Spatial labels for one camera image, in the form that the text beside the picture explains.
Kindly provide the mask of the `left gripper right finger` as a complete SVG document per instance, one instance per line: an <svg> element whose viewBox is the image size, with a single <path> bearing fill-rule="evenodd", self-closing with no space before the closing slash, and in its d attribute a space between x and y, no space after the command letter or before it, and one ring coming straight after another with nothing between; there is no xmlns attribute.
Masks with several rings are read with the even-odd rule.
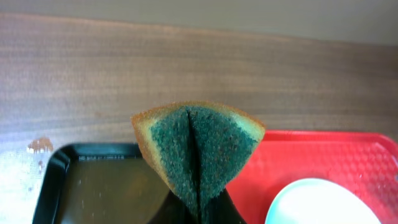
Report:
<svg viewBox="0 0 398 224"><path fill-rule="evenodd" d="M246 224L226 189L223 189L218 196L200 204L200 223Z"/></svg>

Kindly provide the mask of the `green yellow sponge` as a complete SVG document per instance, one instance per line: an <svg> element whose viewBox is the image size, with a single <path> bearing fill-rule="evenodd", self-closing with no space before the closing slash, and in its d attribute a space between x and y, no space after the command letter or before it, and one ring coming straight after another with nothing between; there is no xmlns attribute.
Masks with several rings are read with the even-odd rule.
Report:
<svg viewBox="0 0 398 224"><path fill-rule="evenodd" d="M131 118L144 160L196 222L209 223L210 202L242 171L266 127L221 103L186 101Z"/></svg>

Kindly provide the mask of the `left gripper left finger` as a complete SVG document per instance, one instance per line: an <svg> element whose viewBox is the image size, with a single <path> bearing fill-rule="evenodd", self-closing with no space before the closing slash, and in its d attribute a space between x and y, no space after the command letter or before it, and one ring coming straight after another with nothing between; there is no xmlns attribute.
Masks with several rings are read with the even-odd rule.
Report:
<svg viewBox="0 0 398 224"><path fill-rule="evenodd" d="M197 224L187 206L169 191L164 202L148 224Z"/></svg>

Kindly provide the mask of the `white plate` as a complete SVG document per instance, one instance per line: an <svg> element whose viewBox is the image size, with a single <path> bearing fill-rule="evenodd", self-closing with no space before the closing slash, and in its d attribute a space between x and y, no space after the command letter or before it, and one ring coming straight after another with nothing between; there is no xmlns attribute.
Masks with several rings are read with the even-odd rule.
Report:
<svg viewBox="0 0 398 224"><path fill-rule="evenodd" d="M380 224L348 189L325 179L296 180L272 201L265 224Z"/></svg>

